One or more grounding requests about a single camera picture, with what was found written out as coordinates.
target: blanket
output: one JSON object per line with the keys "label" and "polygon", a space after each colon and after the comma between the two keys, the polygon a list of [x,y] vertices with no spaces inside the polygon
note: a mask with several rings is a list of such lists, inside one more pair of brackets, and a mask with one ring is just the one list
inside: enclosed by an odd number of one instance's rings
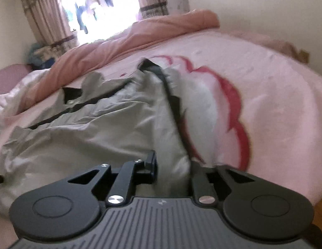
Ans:
{"label": "blanket", "polygon": [[210,10],[197,10],[185,15],[154,17],[136,22],[117,39],[99,40],[68,51],[52,66],[49,74],[28,91],[20,109],[30,108],[62,86],[107,65],[119,56],[176,36],[219,27],[217,15]]}
{"label": "blanket", "polygon": [[[193,71],[208,66],[238,90],[242,105],[239,120],[250,139],[247,171],[293,189],[316,204],[322,198],[322,78],[291,58],[220,34],[217,29],[187,34],[133,52],[97,71],[107,79],[126,78],[134,73],[142,57],[174,54],[186,59],[165,57],[166,63],[161,61],[160,65],[167,67],[166,64],[171,63],[176,69],[184,67]],[[75,80],[70,87],[80,88],[84,77]],[[3,131],[0,148],[15,126],[30,125],[45,107],[54,103],[59,93],[21,113]],[[189,124],[190,117],[193,116],[188,116],[187,128],[194,132],[195,127]],[[206,140],[210,137],[210,132],[203,135],[202,145],[207,145]],[[203,154],[198,145],[196,151],[208,161],[209,154]],[[238,154],[240,151],[237,148],[233,152]],[[213,155],[215,161],[223,161],[222,154]],[[9,234],[2,226],[0,224],[0,238]],[[8,246],[14,239],[7,238],[5,243],[0,241],[0,248],[5,248],[4,244]]]}

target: black device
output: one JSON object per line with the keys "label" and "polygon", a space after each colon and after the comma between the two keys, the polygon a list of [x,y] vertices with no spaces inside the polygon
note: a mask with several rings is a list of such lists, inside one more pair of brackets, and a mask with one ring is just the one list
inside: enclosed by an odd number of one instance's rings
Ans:
{"label": "black device", "polygon": [[27,192],[9,210],[19,237],[11,249],[322,248],[313,207],[294,191],[192,163],[190,197],[135,196],[137,185],[156,181],[151,151]]}

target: pink comforter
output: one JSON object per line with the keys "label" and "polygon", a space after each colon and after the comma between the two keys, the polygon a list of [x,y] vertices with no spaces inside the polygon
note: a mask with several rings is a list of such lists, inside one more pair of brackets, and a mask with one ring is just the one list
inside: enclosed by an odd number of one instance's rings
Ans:
{"label": "pink comforter", "polygon": [[154,17],[136,22],[117,39],[99,40],[68,51],[52,66],[49,74],[31,88],[20,109],[29,109],[59,88],[90,71],[107,65],[119,56],[179,35],[219,27],[217,15],[210,10]]}

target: ribbed gray surface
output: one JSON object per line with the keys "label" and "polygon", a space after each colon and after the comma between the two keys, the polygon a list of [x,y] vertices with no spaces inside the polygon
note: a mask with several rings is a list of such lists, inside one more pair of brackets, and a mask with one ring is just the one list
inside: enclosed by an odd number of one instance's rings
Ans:
{"label": "ribbed gray surface", "polygon": [[14,249],[310,249],[303,240],[264,245],[236,235],[212,209],[191,199],[135,198],[123,208],[109,209],[86,235],[64,243],[37,244],[20,240]]}

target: pink headboard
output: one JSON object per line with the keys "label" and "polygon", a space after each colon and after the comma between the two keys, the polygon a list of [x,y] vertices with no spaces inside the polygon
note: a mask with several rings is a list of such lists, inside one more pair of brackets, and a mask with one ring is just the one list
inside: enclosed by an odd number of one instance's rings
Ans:
{"label": "pink headboard", "polygon": [[27,74],[32,72],[29,65],[15,64],[0,70],[0,94],[11,91]]}

